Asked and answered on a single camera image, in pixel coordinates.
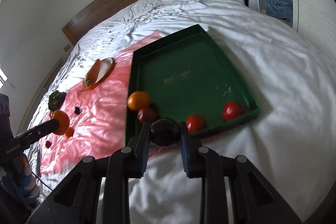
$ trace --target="white blanket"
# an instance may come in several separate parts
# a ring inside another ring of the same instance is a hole
[[[255,121],[206,145],[246,155],[305,220],[336,178],[336,65],[286,24],[237,2],[139,0],[123,9],[76,44],[30,126],[45,116],[48,95],[78,83],[97,58],[114,57],[154,30],[165,36],[194,24],[229,52],[261,107]],[[36,168],[37,145],[30,150]],[[42,180],[55,188],[72,167]],[[144,178],[129,183],[131,222],[198,223],[200,187],[186,177],[180,153],[150,159]],[[43,200],[50,191],[41,188]]]

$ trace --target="pink plastic sheet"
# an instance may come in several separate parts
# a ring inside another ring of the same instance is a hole
[[[80,82],[68,91],[61,110],[68,114],[75,132],[71,138],[49,134],[40,140],[42,173],[61,170],[65,161],[76,164],[88,155],[107,157],[123,147],[133,51],[159,38],[155,31],[120,51],[114,70],[93,90],[84,90]],[[80,108],[79,115],[74,113],[75,107]],[[50,148],[45,147],[46,140],[52,142]]]

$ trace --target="blue folded blanket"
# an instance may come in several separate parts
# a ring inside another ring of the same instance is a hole
[[[293,26],[293,0],[266,0],[266,14],[286,19]]]

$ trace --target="small red fruit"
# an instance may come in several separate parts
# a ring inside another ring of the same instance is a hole
[[[140,123],[155,122],[157,118],[158,114],[149,107],[143,107],[138,112],[138,121]]]
[[[223,108],[223,118],[225,121],[233,120],[245,113],[242,105],[233,101],[228,101]]]
[[[205,129],[207,127],[207,122],[201,115],[190,115],[185,123],[190,134]]]
[[[45,147],[46,148],[50,148],[50,146],[51,146],[51,141],[46,141],[45,142]]]

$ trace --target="glove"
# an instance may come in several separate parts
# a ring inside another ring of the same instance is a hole
[[[33,203],[40,196],[40,187],[36,184],[36,179],[32,175],[32,167],[28,163],[26,155],[21,156],[23,170],[20,174],[18,192],[28,203]],[[13,173],[7,168],[0,167],[0,180],[7,192],[16,200],[22,202],[11,184]]]

